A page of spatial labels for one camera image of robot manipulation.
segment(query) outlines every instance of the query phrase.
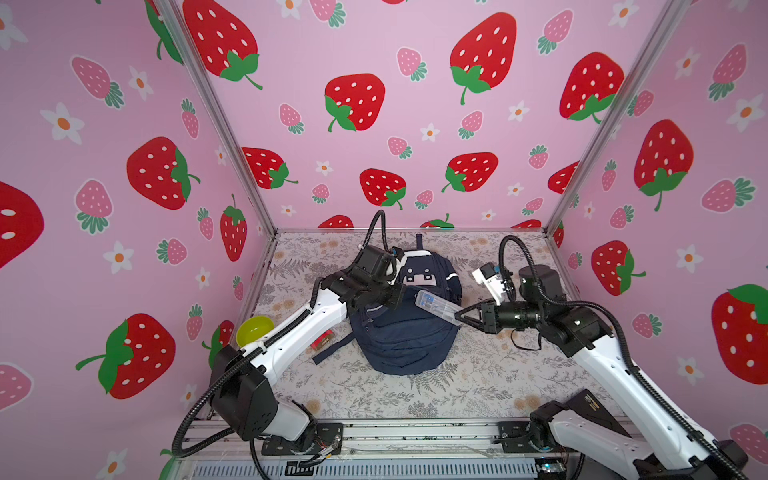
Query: green stem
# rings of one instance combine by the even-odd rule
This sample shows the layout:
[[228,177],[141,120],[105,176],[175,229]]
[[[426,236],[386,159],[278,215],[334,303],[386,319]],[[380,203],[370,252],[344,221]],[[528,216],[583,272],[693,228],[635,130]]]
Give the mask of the green stem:
[[77,365],[74,366],[74,369],[77,370],[77,371],[80,371],[80,369],[83,368],[84,366],[86,366],[88,363],[91,363],[94,360],[103,359],[105,357],[106,357],[106,355],[92,356],[90,359],[85,359],[82,362],[79,362]]
[[263,89],[264,89],[264,87],[262,87],[261,85],[257,84],[255,81],[251,80],[251,79],[250,79],[250,77],[249,77],[248,75],[246,75],[246,76],[245,76],[245,78],[247,78],[247,79],[248,79],[248,81],[249,81],[250,83],[252,83],[252,84],[253,84],[253,86],[254,86],[254,87],[256,87],[256,88],[258,88],[259,90],[263,90]]

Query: yellow bowl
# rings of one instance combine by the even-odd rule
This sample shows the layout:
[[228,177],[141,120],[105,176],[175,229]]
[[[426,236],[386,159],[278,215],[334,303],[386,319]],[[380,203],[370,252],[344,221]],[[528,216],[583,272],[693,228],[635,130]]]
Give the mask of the yellow bowl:
[[235,336],[237,346],[243,348],[245,345],[260,339],[273,328],[275,328],[275,324],[268,316],[251,317],[237,329]]

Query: strawberry wallpaper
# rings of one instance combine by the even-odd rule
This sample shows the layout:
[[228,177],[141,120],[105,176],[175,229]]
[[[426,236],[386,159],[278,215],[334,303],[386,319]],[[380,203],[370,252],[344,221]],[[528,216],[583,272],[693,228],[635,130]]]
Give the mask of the strawberry wallpaper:
[[546,222],[665,3],[177,2],[293,228]]
[[164,479],[266,236],[153,3],[39,7],[0,3],[0,478]]
[[559,253],[638,363],[768,477],[768,5],[693,3],[578,192]]

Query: backpack strap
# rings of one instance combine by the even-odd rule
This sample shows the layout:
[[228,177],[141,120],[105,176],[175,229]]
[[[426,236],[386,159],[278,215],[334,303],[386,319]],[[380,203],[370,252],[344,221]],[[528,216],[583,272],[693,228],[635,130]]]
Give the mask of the backpack strap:
[[312,361],[315,363],[315,365],[319,365],[320,362],[322,362],[323,360],[327,359],[328,357],[330,357],[331,355],[336,353],[336,351],[338,349],[340,349],[341,347],[345,346],[347,343],[352,342],[354,339],[355,339],[355,333],[351,332],[349,335],[345,336],[344,338],[342,338],[338,342],[336,342],[333,345],[329,346],[327,349],[325,349],[322,352],[320,352],[317,355],[315,355],[312,358]]

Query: navy blue backpack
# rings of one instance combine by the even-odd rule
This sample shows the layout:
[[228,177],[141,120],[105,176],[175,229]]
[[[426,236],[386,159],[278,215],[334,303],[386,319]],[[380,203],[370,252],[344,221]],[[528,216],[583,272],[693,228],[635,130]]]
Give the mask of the navy blue backpack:
[[415,375],[445,360],[458,326],[417,307],[415,298],[424,289],[460,305],[458,274],[446,258],[423,249],[420,233],[416,250],[405,250],[404,255],[406,263],[397,273],[397,280],[406,285],[401,306],[396,310],[369,306],[351,315],[352,333],[317,354],[315,364],[353,339],[371,366],[388,375]]

